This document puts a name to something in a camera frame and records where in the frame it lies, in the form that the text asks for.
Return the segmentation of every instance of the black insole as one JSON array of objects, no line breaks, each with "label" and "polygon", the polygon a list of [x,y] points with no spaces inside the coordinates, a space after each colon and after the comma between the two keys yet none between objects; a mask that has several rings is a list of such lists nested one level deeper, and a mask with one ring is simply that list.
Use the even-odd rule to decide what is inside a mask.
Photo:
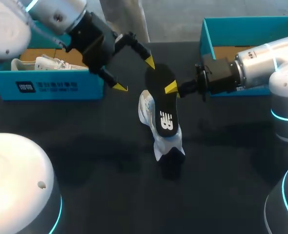
[{"label": "black insole", "polygon": [[174,73],[164,64],[155,64],[155,70],[148,68],[145,73],[146,88],[155,101],[156,130],[161,137],[172,137],[179,128],[177,93],[165,94],[165,87],[173,81]]}]

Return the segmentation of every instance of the teal shoebox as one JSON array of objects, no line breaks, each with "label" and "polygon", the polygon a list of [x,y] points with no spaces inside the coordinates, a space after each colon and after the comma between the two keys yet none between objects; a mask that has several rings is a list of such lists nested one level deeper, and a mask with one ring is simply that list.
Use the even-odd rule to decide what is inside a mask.
[{"label": "teal shoebox", "polygon": [[[48,32],[41,24],[37,25]],[[60,37],[65,43],[68,36]],[[29,49],[60,49],[32,32]],[[103,80],[84,71],[10,71],[11,61],[0,66],[2,100],[95,100],[103,98]]]},{"label": "teal shoebox", "polygon": [[[214,59],[227,57],[234,60],[236,53],[288,37],[288,16],[282,17],[230,17],[203,20],[200,52]],[[268,86],[214,96],[269,95]]]}]

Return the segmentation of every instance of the white sneaker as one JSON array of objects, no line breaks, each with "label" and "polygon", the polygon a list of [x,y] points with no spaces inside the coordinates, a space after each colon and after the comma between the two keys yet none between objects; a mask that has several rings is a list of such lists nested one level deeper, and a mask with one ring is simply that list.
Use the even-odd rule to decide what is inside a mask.
[{"label": "white sneaker", "polygon": [[12,60],[12,71],[51,71],[51,70],[87,70],[87,67],[77,66],[59,60],[57,58],[51,58],[47,55],[37,57],[35,61],[27,62],[20,61],[18,58]]},{"label": "white sneaker", "polygon": [[169,151],[175,147],[185,155],[182,148],[182,131],[179,126],[176,135],[172,137],[161,137],[155,127],[155,102],[149,91],[144,90],[140,95],[139,101],[139,118],[141,123],[150,127],[155,142],[154,153],[156,160],[159,161],[163,155],[169,153]]}]

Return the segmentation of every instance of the black tabletop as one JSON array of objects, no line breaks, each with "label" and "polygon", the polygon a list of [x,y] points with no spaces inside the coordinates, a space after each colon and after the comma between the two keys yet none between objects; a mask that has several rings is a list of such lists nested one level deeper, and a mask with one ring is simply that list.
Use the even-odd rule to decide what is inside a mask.
[{"label": "black tabletop", "polygon": [[[178,81],[195,74],[197,42],[152,43],[155,62]],[[89,102],[2,102],[0,132],[38,143],[52,160],[67,210],[67,234],[263,234],[263,208],[288,163],[273,135],[269,97],[195,95],[178,100],[186,161],[161,176],[138,100],[146,64],[131,50],[109,70],[129,92]]]}]

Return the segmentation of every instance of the robotic arm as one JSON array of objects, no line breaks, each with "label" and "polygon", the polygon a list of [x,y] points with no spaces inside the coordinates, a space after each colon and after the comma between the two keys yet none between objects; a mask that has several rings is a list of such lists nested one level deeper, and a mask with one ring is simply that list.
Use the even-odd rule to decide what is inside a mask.
[{"label": "robotic arm", "polygon": [[193,92],[218,94],[239,87],[253,88],[269,83],[270,76],[288,62],[288,37],[239,52],[234,61],[204,55],[197,65],[196,79],[178,88],[180,96]]},{"label": "robotic arm", "polygon": [[218,94],[269,84],[277,136],[288,142],[288,37],[238,53],[234,61],[203,56],[196,79],[177,89],[180,97],[198,92]]},{"label": "robotic arm", "polygon": [[[94,13],[87,12],[86,5],[86,0],[0,0],[0,62],[17,57],[27,48],[32,27],[66,52],[78,50],[91,73],[99,75],[111,88],[127,91],[104,66],[130,46],[155,68],[151,51],[132,32],[119,36]],[[57,36],[68,34],[70,45],[41,32],[31,17]]]}]

